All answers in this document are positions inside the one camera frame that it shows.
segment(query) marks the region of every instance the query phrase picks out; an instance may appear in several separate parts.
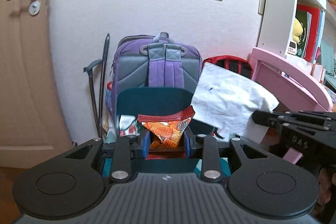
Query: red backpack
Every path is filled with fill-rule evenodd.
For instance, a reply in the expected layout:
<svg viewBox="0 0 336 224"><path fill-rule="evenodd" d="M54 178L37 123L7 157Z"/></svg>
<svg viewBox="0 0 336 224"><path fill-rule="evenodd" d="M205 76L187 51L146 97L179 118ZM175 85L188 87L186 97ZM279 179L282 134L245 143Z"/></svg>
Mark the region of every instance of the red backpack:
<svg viewBox="0 0 336 224"><path fill-rule="evenodd" d="M224 69L228 69L230 71L243 75L246 78L252 78L253 69L250 63L243 58L232 55L221 55L205 59L203 61L203 66L205 62L209 62Z"/></svg>

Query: yellow plush toy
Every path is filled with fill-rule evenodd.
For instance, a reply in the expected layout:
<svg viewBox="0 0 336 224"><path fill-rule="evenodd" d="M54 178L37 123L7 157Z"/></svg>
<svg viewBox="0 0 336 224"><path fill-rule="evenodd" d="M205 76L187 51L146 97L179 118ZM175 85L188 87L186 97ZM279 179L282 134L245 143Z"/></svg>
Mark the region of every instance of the yellow plush toy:
<svg viewBox="0 0 336 224"><path fill-rule="evenodd" d="M295 41L296 43L300 42L299 36L302 35L303 33L303 28L301 23L294 18L294 26L293 26L293 32L292 32L292 37L293 37L293 41Z"/></svg>

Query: door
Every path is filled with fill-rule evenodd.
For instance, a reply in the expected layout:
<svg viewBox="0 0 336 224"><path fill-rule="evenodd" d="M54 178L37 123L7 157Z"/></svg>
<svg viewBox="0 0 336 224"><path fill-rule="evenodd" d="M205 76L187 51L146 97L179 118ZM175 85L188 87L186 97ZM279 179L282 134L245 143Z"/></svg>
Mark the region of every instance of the door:
<svg viewBox="0 0 336 224"><path fill-rule="evenodd" d="M48 0L0 0L0 11L0 166L29 168L72 148L53 76Z"/></svg>

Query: red folder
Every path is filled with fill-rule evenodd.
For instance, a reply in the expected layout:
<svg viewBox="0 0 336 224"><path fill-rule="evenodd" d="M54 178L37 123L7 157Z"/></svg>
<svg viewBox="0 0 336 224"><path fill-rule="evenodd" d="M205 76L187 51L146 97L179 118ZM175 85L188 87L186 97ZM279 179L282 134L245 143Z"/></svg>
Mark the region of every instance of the red folder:
<svg viewBox="0 0 336 224"><path fill-rule="evenodd" d="M313 57L313 54L314 54L314 47L315 47L316 39L317 39L317 33L319 30L320 10L318 8L301 5L301 4L297 5L297 9L311 14L309 37L308 37L306 51L303 55L303 58L308 62L312 62L315 57L315 56Z"/></svg>

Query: snack bag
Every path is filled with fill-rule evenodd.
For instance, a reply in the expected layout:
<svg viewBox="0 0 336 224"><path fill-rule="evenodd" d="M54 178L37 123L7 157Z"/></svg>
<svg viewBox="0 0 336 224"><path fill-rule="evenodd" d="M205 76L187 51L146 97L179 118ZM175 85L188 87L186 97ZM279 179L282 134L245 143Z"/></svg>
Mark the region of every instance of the snack bag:
<svg viewBox="0 0 336 224"><path fill-rule="evenodd" d="M172 151L179 146L184 130L195 115L192 106L168 116L138 115L138 121L152 133L152 151Z"/></svg>

